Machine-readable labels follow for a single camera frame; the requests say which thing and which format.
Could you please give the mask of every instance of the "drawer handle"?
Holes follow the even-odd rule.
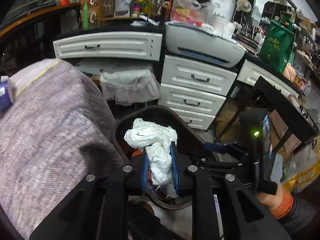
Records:
[[[281,89],[277,89],[276,86],[273,86],[276,90],[278,90],[280,93],[282,93]]]
[[[87,45],[84,46],[85,49],[95,49],[95,48],[100,48],[100,44],[98,44],[95,47],[88,47]]]
[[[191,77],[195,80],[198,80],[198,81],[201,81],[201,82],[209,82],[210,81],[210,78],[207,78],[207,80],[204,80],[204,79],[201,79],[201,78],[195,78],[195,75],[191,75]]]
[[[186,105],[188,105],[188,106],[200,106],[200,102],[198,102],[198,104],[197,105],[195,105],[195,104],[189,104],[189,103],[187,103],[187,100],[185,99],[185,100],[183,100],[183,102],[186,104]]]

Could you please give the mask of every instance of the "crumpled tissue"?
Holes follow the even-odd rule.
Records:
[[[133,122],[133,128],[124,135],[124,140],[135,149],[146,148],[151,169],[151,180],[154,186],[170,197],[177,197],[172,181],[172,157],[170,145],[174,141],[177,144],[177,132],[171,127],[163,127],[153,122],[145,122],[137,118]]]

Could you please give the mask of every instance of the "blanket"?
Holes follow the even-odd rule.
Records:
[[[111,143],[115,119],[88,77],[59,59],[23,73],[12,76],[19,91],[0,116],[0,204],[28,240],[87,174],[124,161]]]

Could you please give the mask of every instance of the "white drawer cabinet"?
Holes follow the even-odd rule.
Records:
[[[244,61],[244,64],[237,77],[237,80],[248,85],[254,86],[254,84],[260,76],[263,77],[266,81],[268,81],[271,85],[275,86],[276,89],[281,89],[281,93],[285,97],[287,97],[290,94],[295,95],[296,97],[299,96],[299,94],[295,90],[293,90],[290,86],[281,81],[279,78],[275,77],[270,72],[264,70],[263,68],[248,60]]]
[[[119,57],[159,61],[162,34],[104,32],[78,35],[53,42],[57,58]]]
[[[161,82],[226,96],[236,76],[223,68],[166,55]]]
[[[215,115],[225,100],[212,93],[161,83],[158,105]]]
[[[191,128],[207,130],[209,125],[215,119],[214,115],[201,114],[197,112],[171,108],[183,121],[185,121]]]

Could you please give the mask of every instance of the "yellow bag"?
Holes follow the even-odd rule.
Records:
[[[320,174],[320,143],[318,137],[304,150],[283,165],[281,182],[290,192],[301,192]]]

